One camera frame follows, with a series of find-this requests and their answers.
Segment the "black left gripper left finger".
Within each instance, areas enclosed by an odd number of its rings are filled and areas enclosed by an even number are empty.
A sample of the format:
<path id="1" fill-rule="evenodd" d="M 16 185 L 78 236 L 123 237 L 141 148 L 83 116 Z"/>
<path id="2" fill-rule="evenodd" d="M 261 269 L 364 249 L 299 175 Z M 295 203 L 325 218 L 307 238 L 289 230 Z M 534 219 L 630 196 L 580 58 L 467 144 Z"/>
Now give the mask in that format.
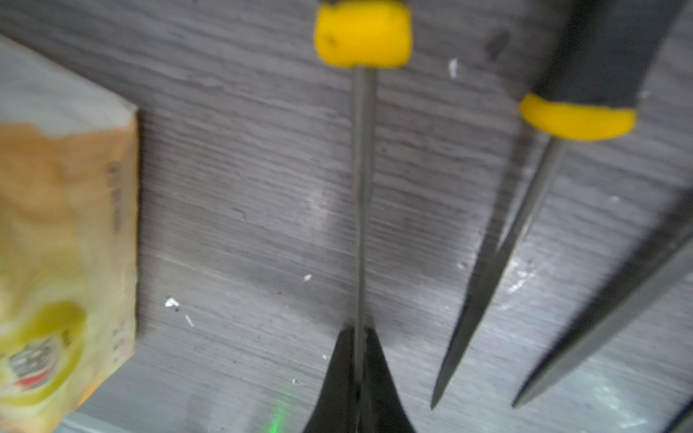
<path id="1" fill-rule="evenodd" d="M 356 432 L 357 387 L 354 379 L 354 329 L 337 336 L 319 398 L 304 433 Z"/>

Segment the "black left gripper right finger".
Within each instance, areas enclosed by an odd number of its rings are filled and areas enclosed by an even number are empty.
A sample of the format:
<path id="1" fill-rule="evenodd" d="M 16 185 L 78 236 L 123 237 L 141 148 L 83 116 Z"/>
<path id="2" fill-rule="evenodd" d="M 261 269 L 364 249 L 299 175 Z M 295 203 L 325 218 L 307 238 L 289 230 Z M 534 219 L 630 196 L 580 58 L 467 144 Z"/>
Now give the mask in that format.
<path id="1" fill-rule="evenodd" d="M 415 433 L 395 387 L 380 339 L 366 329 L 364 382 L 359 403 L 360 432 Z"/>

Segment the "file with yellow handle nine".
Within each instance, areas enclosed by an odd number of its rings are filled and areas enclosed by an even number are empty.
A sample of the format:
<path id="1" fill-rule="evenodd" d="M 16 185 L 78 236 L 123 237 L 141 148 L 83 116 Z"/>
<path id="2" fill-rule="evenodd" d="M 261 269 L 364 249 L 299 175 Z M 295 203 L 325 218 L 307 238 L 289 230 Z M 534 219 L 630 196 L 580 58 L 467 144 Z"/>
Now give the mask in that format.
<path id="1" fill-rule="evenodd" d="M 644 81 L 684 7 L 682 1 L 577 1 L 570 9 L 546 68 L 519 104 L 523 121 L 549 140 L 505 238 L 469 288 L 431 408 L 438 407 L 467 354 L 570 144 L 612 140 L 635 129 Z"/>

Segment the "file with yellow handle eight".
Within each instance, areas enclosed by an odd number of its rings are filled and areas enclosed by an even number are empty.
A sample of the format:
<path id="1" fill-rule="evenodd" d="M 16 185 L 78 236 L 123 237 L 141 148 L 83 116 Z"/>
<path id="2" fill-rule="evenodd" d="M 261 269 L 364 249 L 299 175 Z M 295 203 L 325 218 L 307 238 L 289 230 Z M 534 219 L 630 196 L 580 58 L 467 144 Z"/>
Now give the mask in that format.
<path id="1" fill-rule="evenodd" d="M 406 1 L 322 1 L 314 49 L 352 78 L 352 188 L 356 209 L 354 375 L 364 382 L 366 353 L 366 235 L 373 191 L 378 74 L 402 68 L 413 52 L 413 14 Z"/>

